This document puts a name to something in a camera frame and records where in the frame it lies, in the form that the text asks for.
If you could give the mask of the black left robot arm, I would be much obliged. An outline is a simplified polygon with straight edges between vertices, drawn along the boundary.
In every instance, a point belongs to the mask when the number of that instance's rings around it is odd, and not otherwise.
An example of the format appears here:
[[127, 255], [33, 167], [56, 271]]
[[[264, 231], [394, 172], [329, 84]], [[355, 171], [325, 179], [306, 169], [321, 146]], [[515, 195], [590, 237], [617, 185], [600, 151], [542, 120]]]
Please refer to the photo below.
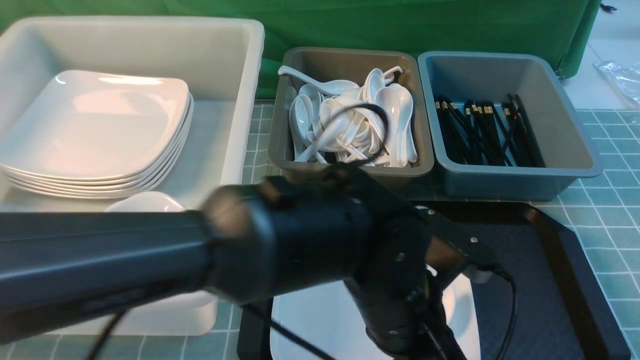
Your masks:
[[200, 290], [329, 360], [255, 303], [334, 281], [383, 353], [463, 360], [444, 290], [460, 274], [509, 280], [493, 251], [445, 216], [343, 162], [305, 182], [218, 187], [200, 210], [5, 212], [0, 262], [1, 343], [112, 315], [90, 360], [128, 310]]

